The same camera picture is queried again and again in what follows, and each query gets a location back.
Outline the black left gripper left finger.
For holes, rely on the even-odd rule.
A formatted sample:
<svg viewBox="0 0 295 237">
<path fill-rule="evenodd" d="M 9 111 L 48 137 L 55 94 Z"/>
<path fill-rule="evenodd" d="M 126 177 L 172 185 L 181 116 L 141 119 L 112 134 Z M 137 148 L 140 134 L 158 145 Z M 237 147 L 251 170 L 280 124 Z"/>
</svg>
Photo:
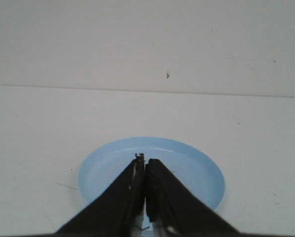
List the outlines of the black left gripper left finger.
<svg viewBox="0 0 295 237">
<path fill-rule="evenodd" d="M 96 200 L 58 233 L 141 233 L 145 202 L 144 154 L 120 173 Z"/>
</svg>

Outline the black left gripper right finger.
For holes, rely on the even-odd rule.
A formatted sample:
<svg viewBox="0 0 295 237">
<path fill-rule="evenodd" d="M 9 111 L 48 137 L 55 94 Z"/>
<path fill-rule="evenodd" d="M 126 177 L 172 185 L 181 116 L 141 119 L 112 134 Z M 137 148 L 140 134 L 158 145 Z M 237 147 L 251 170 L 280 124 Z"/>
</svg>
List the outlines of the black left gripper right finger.
<svg viewBox="0 0 295 237">
<path fill-rule="evenodd" d="M 146 212 L 154 233 L 238 233 L 159 160 L 145 166 Z"/>
</svg>

